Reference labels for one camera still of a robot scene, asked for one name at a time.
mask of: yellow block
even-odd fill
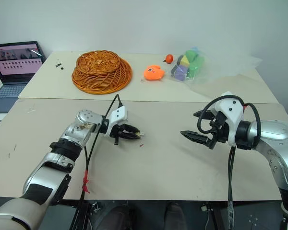
[[[183,56],[183,58],[180,61],[180,65],[183,65],[183,66],[189,68],[190,63],[189,63],[189,61],[187,59],[187,56],[185,56],[185,55]]]

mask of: white wall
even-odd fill
[[[53,50],[240,51],[288,112],[288,0],[0,0],[0,43]]]

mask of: laptop screen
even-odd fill
[[[44,62],[37,42],[0,45],[0,78],[3,83],[28,82]]]

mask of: purple block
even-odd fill
[[[178,66],[176,71],[175,71],[175,79],[180,80],[180,81],[185,81],[186,75],[188,72],[188,68],[185,66]]]

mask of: red zip tie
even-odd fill
[[[85,170],[82,189],[83,189],[83,191],[90,193],[87,189],[87,186],[86,186],[86,184],[88,183],[87,174],[88,174],[88,170]]]

